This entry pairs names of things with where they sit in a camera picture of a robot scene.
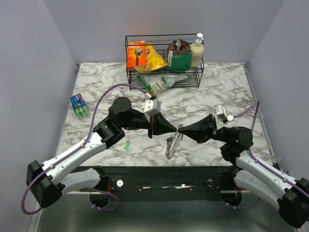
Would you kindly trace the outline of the green key tag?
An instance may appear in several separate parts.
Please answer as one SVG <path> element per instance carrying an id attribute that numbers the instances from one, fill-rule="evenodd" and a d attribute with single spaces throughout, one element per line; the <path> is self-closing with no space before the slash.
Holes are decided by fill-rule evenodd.
<path id="1" fill-rule="evenodd" d="M 128 150 L 130 147 L 130 140 L 127 140 L 125 144 L 122 146 L 122 150 Z"/>

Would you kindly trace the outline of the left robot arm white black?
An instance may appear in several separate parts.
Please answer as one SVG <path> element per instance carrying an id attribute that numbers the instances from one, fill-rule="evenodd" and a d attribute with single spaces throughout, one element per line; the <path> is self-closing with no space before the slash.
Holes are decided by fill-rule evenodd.
<path id="1" fill-rule="evenodd" d="M 160 112 L 160 102 L 151 97 L 144 112 L 132 108 L 129 98 L 119 97 L 108 109 L 108 116 L 78 144 L 43 163 L 33 161 L 27 166 L 26 192 L 31 192 L 41 208 L 47 208 L 65 193 L 80 189 L 104 190 L 106 177 L 94 168 L 73 174 L 72 171 L 94 155 L 109 149 L 124 138 L 124 129 L 147 130 L 148 137 L 175 132 Z"/>

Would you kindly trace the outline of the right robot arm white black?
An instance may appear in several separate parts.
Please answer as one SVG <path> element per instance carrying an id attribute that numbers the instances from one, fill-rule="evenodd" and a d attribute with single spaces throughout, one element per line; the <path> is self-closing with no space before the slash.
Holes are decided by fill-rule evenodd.
<path id="1" fill-rule="evenodd" d="M 233 116 L 226 114 L 210 114 L 178 131 L 199 144 L 210 139 L 224 142 L 221 154 L 233 164 L 234 170 L 222 177 L 223 186 L 250 191 L 278 210 L 290 226 L 301 228 L 309 219 L 309 181 L 285 174 L 254 155 L 252 130 L 228 128 L 226 125 L 233 120 Z"/>

